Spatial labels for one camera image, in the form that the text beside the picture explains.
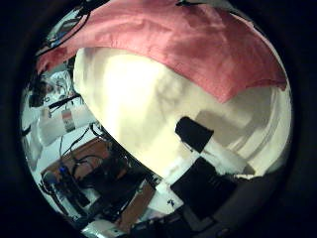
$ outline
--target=wire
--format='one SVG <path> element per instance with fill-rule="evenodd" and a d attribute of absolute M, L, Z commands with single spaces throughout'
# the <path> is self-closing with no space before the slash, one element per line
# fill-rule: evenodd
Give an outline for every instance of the wire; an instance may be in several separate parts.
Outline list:
<path fill-rule="evenodd" d="M 69 29 L 69 31 L 68 31 L 65 35 L 67 35 L 69 32 L 71 32 L 71 31 L 79 24 L 79 22 L 81 21 L 82 18 L 83 18 L 83 16 L 80 16 L 80 18 L 78 19 L 78 21 Z M 65 35 L 63 35 L 62 37 L 59 37 L 59 38 L 56 38 L 56 39 L 50 41 L 50 44 L 53 44 L 53 43 L 55 43 L 55 42 L 60 41 Z"/>
<path fill-rule="evenodd" d="M 43 51 L 43 52 L 37 54 L 36 57 L 40 57 L 40 56 L 42 56 L 42 55 L 44 55 L 44 54 L 46 54 L 46 53 L 48 53 L 48 52 L 50 52 L 50 51 L 52 51 L 52 50 L 58 48 L 58 47 L 60 47 L 62 44 L 64 44 L 65 42 L 67 42 L 70 38 L 72 38 L 74 35 L 76 35 L 76 34 L 86 25 L 86 23 L 88 22 L 89 17 L 90 17 L 90 12 L 87 14 L 87 16 L 86 16 L 86 18 L 85 18 L 85 21 L 81 24 L 81 26 L 80 26 L 76 31 L 74 31 L 69 37 L 67 37 L 66 39 L 64 39 L 64 40 L 63 40 L 62 42 L 60 42 L 58 45 L 55 45 L 55 46 L 53 46 L 52 48 L 49 48 L 49 49 L 47 49 L 47 50 L 45 50 L 45 51 Z"/>
<path fill-rule="evenodd" d="M 89 128 L 92 132 L 92 134 L 94 134 L 97 138 L 99 138 L 100 140 L 104 141 L 104 142 L 108 142 L 108 140 L 106 138 L 103 137 L 103 135 L 98 134 L 94 129 L 93 129 L 93 123 L 91 123 L 89 125 Z"/>
<path fill-rule="evenodd" d="M 87 133 L 88 131 L 89 131 L 89 127 L 87 127 L 87 129 L 84 131 L 84 133 L 83 133 L 79 138 L 77 138 L 75 141 L 73 141 L 73 142 L 71 143 L 70 147 L 62 154 L 62 157 L 63 157 L 64 155 L 66 155 L 66 153 L 67 153 L 68 151 L 70 151 L 71 148 L 72 148 L 75 144 L 77 144 L 79 141 L 81 141 L 82 138 L 86 135 L 86 133 Z"/>

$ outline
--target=red towel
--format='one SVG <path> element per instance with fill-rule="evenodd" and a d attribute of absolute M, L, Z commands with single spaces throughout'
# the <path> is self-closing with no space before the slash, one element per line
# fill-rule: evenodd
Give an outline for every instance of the red towel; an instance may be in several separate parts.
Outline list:
<path fill-rule="evenodd" d="M 209 5 L 177 7 L 175 2 L 110 1 L 94 10 L 73 38 L 41 56 L 38 72 L 75 56 L 80 48 L 104 47 L 157 60 L 220 102 L 248 87 L 285 88 L 283 69 L 255 29 Z"/>

